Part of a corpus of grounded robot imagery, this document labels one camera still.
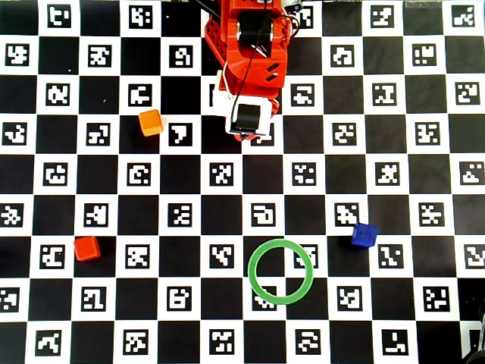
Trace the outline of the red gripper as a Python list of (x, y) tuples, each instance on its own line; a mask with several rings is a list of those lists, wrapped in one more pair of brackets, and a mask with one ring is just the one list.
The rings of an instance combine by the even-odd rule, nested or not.
[(233, 135), (238, 141), (254, 140), (270, 134), (273, 116), (280, 103), (276, 99), (240, 99), (233, 112)]

